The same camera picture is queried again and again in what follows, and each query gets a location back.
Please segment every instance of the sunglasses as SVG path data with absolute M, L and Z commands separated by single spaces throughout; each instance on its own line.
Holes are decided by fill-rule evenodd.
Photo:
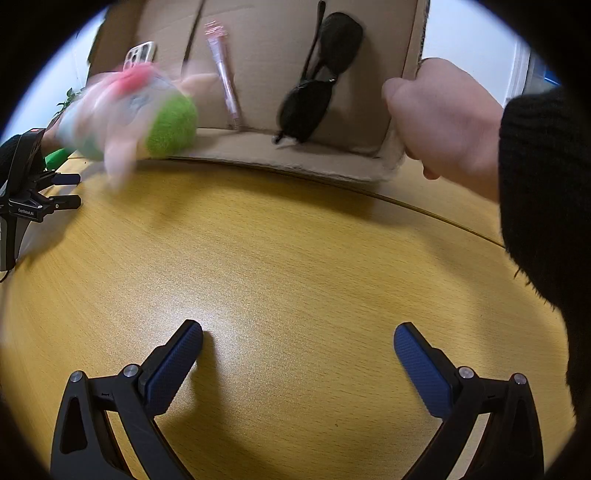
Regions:
M 300 83 L 283 100 L 277 122 L 281 131 L 273 137 L 277 145 L 284 137 L 306 142 L 328 110 L 332 90 L 353 63 L 363 40 L 363 27 L 350 16 L 335 12 L 323 21 L 326 3 L 318 2 L 314 41 Z M 310 60 L 319 43 L 318 61 L 309 74 Z M 326 79 L 317 79 L 320 73 Z

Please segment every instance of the stuffed toy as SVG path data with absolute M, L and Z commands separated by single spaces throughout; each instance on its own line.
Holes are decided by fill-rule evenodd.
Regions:
M 110 184 L 118 187 L 137 160 L 166 158 L 193 143 L 193 99 L 216 80 L 208 73 L 173 82 L 152 63 L 97 75 L 63 112 L 57 139 L 66 149 L 104 160 Z

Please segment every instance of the white wall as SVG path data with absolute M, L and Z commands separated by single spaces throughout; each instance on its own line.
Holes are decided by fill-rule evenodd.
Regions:
M 431 0 L 423 57 L 450 60 L 505 105 L 523 91 L 529 49 L 475 1 Z
M 66 92 L 86 84 L 88 54 L 104 18 L 103 11 L 90 20 L 43 67 L 13 112 L 0 143 L 31 128 L 46 127 L 60 109 L 57 104 L 66 100 Z

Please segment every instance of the human hand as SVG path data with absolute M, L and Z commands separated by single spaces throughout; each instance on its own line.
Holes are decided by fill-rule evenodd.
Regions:
M 43 138 L 41 139 L 41 154 L 46 157 L 49 154 L 62 148 L 60 141 L 57 139 L 57 130 L 61 122 L 61 115 L 51 120 Z
M 441 176 L 498 201 L 503 108 L 484 87 L 447 60 L 427 59 L 416 80 L 390 79 L 382 93 L 425 178 Z

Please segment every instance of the sunglasses lens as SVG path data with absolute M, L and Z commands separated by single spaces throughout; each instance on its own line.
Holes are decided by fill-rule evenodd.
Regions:
M 283 134 L 307 141 L 322 121 L 332 96 L 332 83 L 308 80 L 294 88 L 283 101 L 279 126 Z
M 320 30 L 320 58 L 335 75 L 347 70 L 363 41 L 363 27 L 350 16 L 335 12 L 326 17 Z

